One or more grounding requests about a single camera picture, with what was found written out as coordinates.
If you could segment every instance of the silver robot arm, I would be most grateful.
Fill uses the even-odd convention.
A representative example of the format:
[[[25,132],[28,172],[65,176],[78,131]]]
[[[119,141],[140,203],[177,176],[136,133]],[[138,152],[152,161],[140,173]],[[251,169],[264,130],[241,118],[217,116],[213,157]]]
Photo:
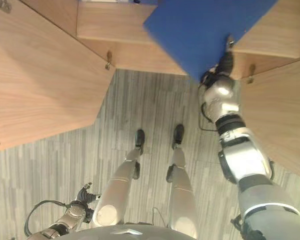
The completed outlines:
[[[246,240],[300,240],[300,212],[272,181],[272,164],[239,113],[233,98],[234,80],[229,77],[232,68],[228,45],[215,72],[202,77],[206,91],[201,109],[219,133],[223,174],[238,186],[241,236]]]
[[[25,222],[24,233],[27,236],[30,235],[27,240],[55,239],[60,236],[76,232],[83,222],[89,223],[92,219],[94,211],[88,208],[88,204],[101,197],[101,195],[95,195],[87,192],[87,189],[90,188],[90,185],[91,183],[84,185],[84,187],[77,194],[76,199],[70,204],[64,205],[66,207],[66,211],[64,215],[55,223],[42,231],[31,234],[28,228],[28,221],[31,213],[33,213],[33,211],[41,205],[41,203],[37,204]],[[43,202],[48,203],[56,201],[42,201],[42,203]]]

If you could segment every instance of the wire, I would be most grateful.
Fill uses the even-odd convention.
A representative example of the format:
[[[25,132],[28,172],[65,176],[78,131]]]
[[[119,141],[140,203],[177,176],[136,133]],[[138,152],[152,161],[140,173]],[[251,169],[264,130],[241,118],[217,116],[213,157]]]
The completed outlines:
[[[240,221],[241,221],[241,215],[239,213],[238,216],[235,217],[235,219],[231,219],[230,223],[233,224],[233,226],[239,231],[241,232],[241,224],[240,224]]]
[[[154,226],[154,222],[155,222],[155,209],[157,210],[158,214],[160,215],[160,218],[163,222],[163,225],[166,227],[166,223],[165,223],[165,220],[164,220],[164,217],[161,215],[161,212],[159,211],[159,209],[157,207],[153,207],[152,208],[152,225]]]
[[[60,202],[60,201],[55,201],[55,200],[43,200],[41,202],[39,202],[38,204],[36,204],[33,209],[31,210],[31,212],[29,213],[28,217],[26,218],[25,222],[24,222],[24,227],[23,227],[23,231],[24,231],[24,234],[27,236],[27,237],[30,237],[32,235],[32,233],[30,232],[29,230],[29,219],[30,219],[30,216],[33,214],[33,212],[41,205],[43,204],[47,204],[47,203],[52,203],[52,204],[56,204],[58,206],[61,206],[61,207],[66,207],[66,208],[69,208],[71,205],[70,204],[65,204],[63,202]]]
[[[217,132],[217,130],[215,129],[207,129],[207,128],[203,128],[201,127],[201,124],[200,124],[200,113],[203,114],[203,116],[208,120],[208,122],[212,122],[204,113],[204,110],[201,109],[201,106],[200,106],[200,100],[199,100],[199,93],[200,93],[200,88],[204,86],[203,84],[200,84],[199,87],[198,87],[198,92],[197,92],[197,95],[198,95],[198,127],[200,130],[202,131],[206,131],[206,132]]]

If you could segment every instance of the wooden cabinet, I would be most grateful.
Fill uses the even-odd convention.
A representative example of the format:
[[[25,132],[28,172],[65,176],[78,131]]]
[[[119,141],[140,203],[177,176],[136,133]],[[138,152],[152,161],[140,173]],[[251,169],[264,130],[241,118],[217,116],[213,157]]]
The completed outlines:
[[[300,61],[241,83],[244,120],[275,162],[300,175]]]
[[[0,150],[94,122],[115,71],[19,0],[0,9]]]
[[[92,124],[114,66],[185,74],[142,29],[154,6],[8,2],[11,12],[0,10],[0,150]],[[242,80],[243,116],[269,156],[300,175],[300,0],[279,0],[251,31],[232,75],[256,65],[254,82]]]

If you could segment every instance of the blue binder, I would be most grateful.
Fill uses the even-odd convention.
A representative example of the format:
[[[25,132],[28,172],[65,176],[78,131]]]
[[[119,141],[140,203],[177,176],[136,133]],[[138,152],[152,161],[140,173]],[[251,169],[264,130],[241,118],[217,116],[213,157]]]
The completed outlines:
[[[277,0],[165,0],[145,21],[155,41],[194,79],[214,67],[227,37],[240,40]]]

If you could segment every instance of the gray carpet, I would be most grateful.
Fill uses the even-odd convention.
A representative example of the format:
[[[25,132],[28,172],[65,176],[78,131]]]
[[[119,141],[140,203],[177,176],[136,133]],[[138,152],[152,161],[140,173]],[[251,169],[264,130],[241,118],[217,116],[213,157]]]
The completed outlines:
[[[185,126],[182,148],[195,193],[199,239],[240,239],[230,224],[239,212],[237,189],[223,177],[217,134],[198,130],[197,102],[197,85],[185,76],[117,70],[92,126],[0,152],[0,239],[25,239],[25,218],[41,200],[68,203],[87,182],[93,182],[94,193],[101,193],[133,148],[138,128],[144,129],[146,143],[125,221],[150,223],[152,207],[157,207],[167,222],[170,185],[165,178],[178,123]],[[300,177],[278,164],[275,169],[275,182],[293,196],[300,210]],[[39,208],[30,219],[30,230],[47,227],[63,211],[50,204]],[[154,223],[163,226],[156,212]]]

